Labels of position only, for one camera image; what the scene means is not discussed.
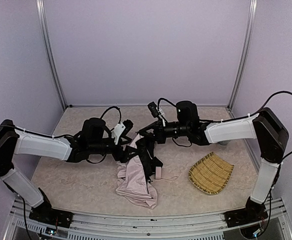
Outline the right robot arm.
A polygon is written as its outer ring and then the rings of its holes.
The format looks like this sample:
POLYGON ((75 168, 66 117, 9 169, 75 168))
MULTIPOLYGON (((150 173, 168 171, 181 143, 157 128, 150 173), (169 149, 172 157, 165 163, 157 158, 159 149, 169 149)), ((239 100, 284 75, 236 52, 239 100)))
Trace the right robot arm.
POLYGON ((270 211, 265 201, 280 175, 289 133, 273 111, 264 107, 256 113, 228 120, 203 120, 197 105, 189 100, 174 104, 176 121, 168 122, 158 103, 148 104, 157 120, 139 130, 143 137, 164 144, 168 138, 187 137, 191 144, 208 146, 233 140, 257 140, 260 149, 260 166, 257 180, 245 207, 225 212, 229 226, 238 226, 266 219, 270 211))

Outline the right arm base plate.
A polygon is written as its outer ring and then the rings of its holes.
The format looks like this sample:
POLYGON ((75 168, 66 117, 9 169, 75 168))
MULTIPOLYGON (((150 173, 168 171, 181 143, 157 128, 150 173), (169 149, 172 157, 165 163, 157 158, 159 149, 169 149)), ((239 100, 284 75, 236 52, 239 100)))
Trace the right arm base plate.
POLYGON ((241 208, 225 212, 224 217, 227 227, 232 228, 258 222, 262 219, 267 219, 269 216, 266 210, 262 210, 261 212, 256 213, 254 210, 241 208))

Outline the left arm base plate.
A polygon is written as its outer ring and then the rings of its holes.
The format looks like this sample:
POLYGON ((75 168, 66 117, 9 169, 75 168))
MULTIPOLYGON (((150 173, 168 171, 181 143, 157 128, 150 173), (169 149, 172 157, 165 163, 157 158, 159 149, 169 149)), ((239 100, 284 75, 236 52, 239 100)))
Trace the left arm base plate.
POLYGON ((74 214, 70 211, 59 209, 38 210, 32 209, 29 218, 55 227, 70 228, 74 214))

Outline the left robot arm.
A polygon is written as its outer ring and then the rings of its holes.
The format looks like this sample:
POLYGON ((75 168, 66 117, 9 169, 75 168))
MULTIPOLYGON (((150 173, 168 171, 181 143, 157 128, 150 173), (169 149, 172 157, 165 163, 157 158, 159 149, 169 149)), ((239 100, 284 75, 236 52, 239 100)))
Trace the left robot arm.
POLYGON ((30 219, 69 224, 73 214, 54 209, 44 191, 35 187, 13 164, 13 157, 31 155, 74 164, 88 161, 91 155, 101 155, 103 159, 112 155, 115 161, 120 161, 124 145, 131 141, 127 133, 133 125, 127 119, 109 129, 103 119, 92 117, 84 121, 81 131, 75 135, 53 136, 22 129, 6 119, 0 124, 0 179, 31 206, 30 219))

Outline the pink and black folding umbrella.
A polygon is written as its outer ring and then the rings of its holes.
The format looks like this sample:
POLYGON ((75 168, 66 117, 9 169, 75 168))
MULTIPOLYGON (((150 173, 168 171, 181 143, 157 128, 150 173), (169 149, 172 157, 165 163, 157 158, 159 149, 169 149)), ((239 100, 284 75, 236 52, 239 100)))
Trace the pink and black folding umbrella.
POLYGON ((155 141, 137 134, 125 147, 124 158, 117 163, 116 194, 132 204, 154 209, 158 192, 152 186, 151 176, 162 179, 163 162, 154 155, 155 141))

